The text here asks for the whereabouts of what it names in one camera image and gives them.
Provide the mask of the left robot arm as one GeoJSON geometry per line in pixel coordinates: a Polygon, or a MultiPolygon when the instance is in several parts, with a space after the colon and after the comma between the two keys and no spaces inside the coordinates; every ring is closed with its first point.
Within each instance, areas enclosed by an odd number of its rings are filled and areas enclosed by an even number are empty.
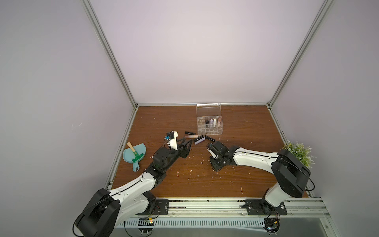
{"type": "Polygon", "coordinates": [[[193,141],[184,138],[176,145],[162,145],[153,155],[153,161],[136,179],[107,191],[99,189],[84,210],[75,219],[72,227],[81,237],[108,237],[114,228],[130,217],[154,212],[156,198],[151,193],[166,177],[166,172],[178,158],[186,158],[193,141]]]}

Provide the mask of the small lavender lipstick tube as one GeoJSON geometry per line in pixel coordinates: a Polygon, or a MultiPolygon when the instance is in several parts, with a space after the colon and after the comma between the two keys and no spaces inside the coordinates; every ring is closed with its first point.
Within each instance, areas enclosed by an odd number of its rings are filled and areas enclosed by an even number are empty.
{"type": "Polygon", "coordinates": [[[198,140],[198,141],[194,141],[194,144],[197,145],[197,144],[203,142],[204,140],[205,140],[205,138],[203,138],[203,139],[201,139],[201,140],[198,140]]]}

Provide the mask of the clear acrylic lipstick organizer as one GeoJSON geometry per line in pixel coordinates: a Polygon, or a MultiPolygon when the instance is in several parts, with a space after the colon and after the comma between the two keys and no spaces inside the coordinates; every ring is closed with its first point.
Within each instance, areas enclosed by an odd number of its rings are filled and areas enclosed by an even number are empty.
{"type": "Polygon", "coordinates": [[[206,120],[211,120],[216,118],[218,123],[218,118],[222,117],[222,109],[220,103],[207,103],[207,104],[197,104],[196,105],[196,119],[197,119],[197,134],[198,135],[222,135],[224,126],[223,118],[221,122],[221,127],[205,128],[206,120]]]}

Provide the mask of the green potted plant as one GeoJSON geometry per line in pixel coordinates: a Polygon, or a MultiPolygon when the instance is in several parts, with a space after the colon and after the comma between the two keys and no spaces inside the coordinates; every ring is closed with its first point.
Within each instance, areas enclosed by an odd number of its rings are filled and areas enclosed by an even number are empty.
{"type": "Polygon", "coordinates": [[[290,141],[284,145],[284,149],[291,152],[305,167],[312,168],[315,164],[314,156],[311,155],[311,147],[305,146],[303,143],[292,143],[290,141]]]}

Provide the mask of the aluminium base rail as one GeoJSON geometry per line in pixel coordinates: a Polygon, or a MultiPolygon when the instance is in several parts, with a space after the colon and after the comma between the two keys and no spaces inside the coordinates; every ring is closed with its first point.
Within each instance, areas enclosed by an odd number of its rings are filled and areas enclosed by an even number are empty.
{"type": "MultiPolygon", "coordinates": [[[[119,224],[127,228],[241,228],[261,231],[266,214],[259,213],[258,198],[170,198],[153,222],[134,216],[119,224]]],[[[331,228],[330,214],[320,198],[289,198],[276,213],[280,224],[288,218],[318,219],[325,229],[331,228]]]]}

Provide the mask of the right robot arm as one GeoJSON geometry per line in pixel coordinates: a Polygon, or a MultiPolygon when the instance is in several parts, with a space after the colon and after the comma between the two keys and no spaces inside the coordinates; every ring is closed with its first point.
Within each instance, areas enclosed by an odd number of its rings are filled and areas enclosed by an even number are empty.
{"type": "Polygon", "coordinates": [[[228,148],[216,141],[209,143],[207,150],[211,154],[210,163],[215,171],[228,165],[249,166],[274,175],[276,183],[260,201],[260,207],[266,213],[274,211],[288,198],[302,198],[306,192],[311,172],[287,149],[278,153],[264,153],[238,146],[228,148]]]}

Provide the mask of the black silver band lipstick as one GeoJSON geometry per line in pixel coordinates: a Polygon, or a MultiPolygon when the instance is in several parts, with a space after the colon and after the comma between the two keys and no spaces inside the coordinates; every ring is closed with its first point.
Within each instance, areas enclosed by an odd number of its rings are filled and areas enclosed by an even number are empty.
{"type": "Polygon", "coordinates": [[[204,136],[205,139],[211,141],[211,142],[215,142],[216,139],[212,138],[212,137],[209,137],[209,136],[204,136]]]}

